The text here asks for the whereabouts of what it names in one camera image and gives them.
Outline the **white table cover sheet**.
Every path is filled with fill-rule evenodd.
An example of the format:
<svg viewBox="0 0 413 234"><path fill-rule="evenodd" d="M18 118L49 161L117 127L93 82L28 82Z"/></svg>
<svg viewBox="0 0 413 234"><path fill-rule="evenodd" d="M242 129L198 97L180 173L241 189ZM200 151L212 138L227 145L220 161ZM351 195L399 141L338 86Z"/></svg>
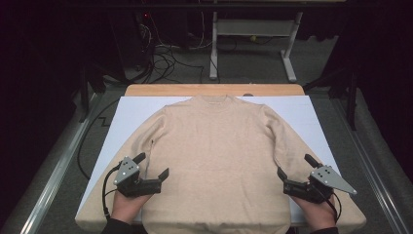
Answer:
<svg viewBox="0 0 413 234"><path fill-rule="evenodd" d="M100 231L106 223L100 197L97 198L95 215L89 214L81 218L80 211L84 208L99 177L105 176L104 170L127 138L156 111L167 104L185 99L188 97L121 97L75 217L79 227L86 231ZM241 99L270 106L294 129L324 164L340 173L313 103L308 96L241 97Z"/></svg>

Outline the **white metal desk frame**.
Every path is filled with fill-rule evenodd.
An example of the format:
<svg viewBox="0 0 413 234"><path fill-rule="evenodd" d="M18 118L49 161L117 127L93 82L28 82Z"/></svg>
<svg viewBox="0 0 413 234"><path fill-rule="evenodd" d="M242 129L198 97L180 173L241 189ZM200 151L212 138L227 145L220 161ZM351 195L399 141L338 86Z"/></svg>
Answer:
<svg viewBox="0 0 413 234"><path fill-rule="evenodd" d="M280 51L283 67L290 83L295 83L295 75L290 54L303 17L298 12L295 19L291 20L265 20L265 19L220 19L216 12L212 18L211 53L209 59L209 78L216 80L218 75L218 36L264 36L287 37L288 44Z"/></svg>

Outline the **person's left hand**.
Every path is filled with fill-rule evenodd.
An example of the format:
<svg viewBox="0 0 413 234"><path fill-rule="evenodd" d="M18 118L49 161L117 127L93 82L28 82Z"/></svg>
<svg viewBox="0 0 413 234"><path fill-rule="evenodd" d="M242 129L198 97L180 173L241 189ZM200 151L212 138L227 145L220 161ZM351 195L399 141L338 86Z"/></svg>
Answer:
<svg viewBox="0 0 413 234"><path fill-rule="evenodd" d="M119 191L115 192L111 217L127 224L132 224L140 210L149 201L151 195L126 197Z"/></svg>

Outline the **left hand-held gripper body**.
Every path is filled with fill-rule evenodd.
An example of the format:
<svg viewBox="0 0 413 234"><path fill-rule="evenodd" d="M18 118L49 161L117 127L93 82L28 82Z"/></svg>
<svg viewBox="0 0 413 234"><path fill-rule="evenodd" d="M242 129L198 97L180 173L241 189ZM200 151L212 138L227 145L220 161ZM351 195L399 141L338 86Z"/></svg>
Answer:
<svg viewBox="0 0 413 234"><path fill-rule="evenodd" d="M140 167L134 159L126 156L120 163L120 168L113 184L126 197L136 198L161 192L162 179L143 179L140 177Z"/></svg>

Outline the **beige knit sweater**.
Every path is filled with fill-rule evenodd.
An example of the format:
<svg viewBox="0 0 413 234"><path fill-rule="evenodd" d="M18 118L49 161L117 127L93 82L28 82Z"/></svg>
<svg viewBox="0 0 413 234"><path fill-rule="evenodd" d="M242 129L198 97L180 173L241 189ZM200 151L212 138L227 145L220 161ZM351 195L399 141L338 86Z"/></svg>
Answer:
<svg viewBox="0 0 413 234"><path fill-rule="evenodd" d="M148 234L285 234L289 199L281 167L305 180L310 154L320 158L270 106L237 97L196 96L167 104L123 143L89 195L80 217L97 213L97 198L114 187L105 176L126 156L146 154L139 167L157 177L169 168L160 194L142 209Z"/></svg>

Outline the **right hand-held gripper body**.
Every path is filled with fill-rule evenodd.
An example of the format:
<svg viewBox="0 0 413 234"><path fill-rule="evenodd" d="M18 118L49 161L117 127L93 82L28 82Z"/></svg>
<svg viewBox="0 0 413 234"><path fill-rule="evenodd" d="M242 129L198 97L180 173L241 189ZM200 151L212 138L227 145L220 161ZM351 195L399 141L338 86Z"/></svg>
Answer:
<svg viewBox="0 0 413 234"><path fill-rule="evenodd" d="M310 172L307 181L299 182L282 174L283 193L305 201L320 204L327 201L335 190L356 195L357 191L332 167L319 166Z"/></svg>

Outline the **black metal stand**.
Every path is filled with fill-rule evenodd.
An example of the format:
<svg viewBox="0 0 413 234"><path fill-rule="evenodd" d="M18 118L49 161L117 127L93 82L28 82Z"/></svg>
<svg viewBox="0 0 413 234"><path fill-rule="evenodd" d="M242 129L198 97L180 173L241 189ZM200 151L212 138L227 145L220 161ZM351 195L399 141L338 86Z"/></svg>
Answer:
<svg viewBox="0 0 413 234"><path fill-rule="evenodd" d="M330 98L347 98L346 120L351 129L356 128L356 107L357 107L357 73L349 67L340 67L327 72L320 78L303 86L304 92L312 88L328 87L327 92Z"/></svg>
<svg viewBox="0 0 413 234"><path fill-rule="evenodd" d="M80 68L81 123L89 114L89 88L92 88L96 94L103 94L106 90L102 71L96 64L90 62L84 63Z"/></svg>

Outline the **wooden table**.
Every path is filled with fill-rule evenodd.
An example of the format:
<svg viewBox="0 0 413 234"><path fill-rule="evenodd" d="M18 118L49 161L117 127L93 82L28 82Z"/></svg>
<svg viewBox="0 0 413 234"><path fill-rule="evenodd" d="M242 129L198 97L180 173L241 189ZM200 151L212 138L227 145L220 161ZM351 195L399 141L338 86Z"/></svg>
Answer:
<svg viewBox="0 0 413 234"><path fill-rule="evenodd" d="M303 96L296 84L135 84L127 87L126 97L192 97L204 96Z"/></svg>

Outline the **dark computer tower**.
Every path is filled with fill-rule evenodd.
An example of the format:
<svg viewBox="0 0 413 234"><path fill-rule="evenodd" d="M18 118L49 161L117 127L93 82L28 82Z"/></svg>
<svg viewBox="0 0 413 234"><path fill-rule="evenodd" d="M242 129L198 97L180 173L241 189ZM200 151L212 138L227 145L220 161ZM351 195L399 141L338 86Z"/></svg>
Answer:
<svg viewBox="0 0 413 234"><path fill-rule="evenodd" d="M135 14L112 13L109 19L120 56L122 74L129 83L138 82L151 70L151 50L142 38Z"/></svg>

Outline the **aluminium rail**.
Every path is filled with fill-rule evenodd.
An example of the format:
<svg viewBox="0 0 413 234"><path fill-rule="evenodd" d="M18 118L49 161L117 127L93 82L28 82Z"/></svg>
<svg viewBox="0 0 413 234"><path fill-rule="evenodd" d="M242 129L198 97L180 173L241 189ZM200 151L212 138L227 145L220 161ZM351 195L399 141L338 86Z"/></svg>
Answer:
<svg viewBox="0 0 413 234"><path fill-rule="evenodd" d="M46 160L42 163L20 204L28 209L18 234L36 234L52 205L58 190L67 174L68 168L77 152L86 130L96 114L102 95L92 94L87 98L89 110L83 112L82 107L76 111L62 134L53 146Z"/></svg>
<svg viewBox="0 0 413 234"><path fill-rule="evenodd" d="M357 149L357 159L360 161L360 166L368 180L370 187L373 190L374 196L378 201L381 210L389 222L394 234L413 234L413 230L408 227L407 222L402 217L401 212L397 209L394 198L389 189L386 187L379 172L375 169L370 155L367 153L365 147L362 145L358 133L353 130L346 118L345 109L338 99L332 100L332 105L338 112L341 121L344 123L346 131L350 134L352 142Z"/></svg>

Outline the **person's right hand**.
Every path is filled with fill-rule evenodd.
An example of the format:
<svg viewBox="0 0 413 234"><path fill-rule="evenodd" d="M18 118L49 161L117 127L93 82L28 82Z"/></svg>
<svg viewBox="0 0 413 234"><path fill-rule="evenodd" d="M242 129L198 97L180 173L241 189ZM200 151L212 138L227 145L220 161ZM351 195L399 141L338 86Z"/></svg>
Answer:
<svg viewBox="0 0 413 234"><path fill-rule="evenodd" d="M310 233L327 227L337 227L335 213L326 202L314 204L297 197L291 197L291 199L303 211L303 215L310 228Z"/></svg>

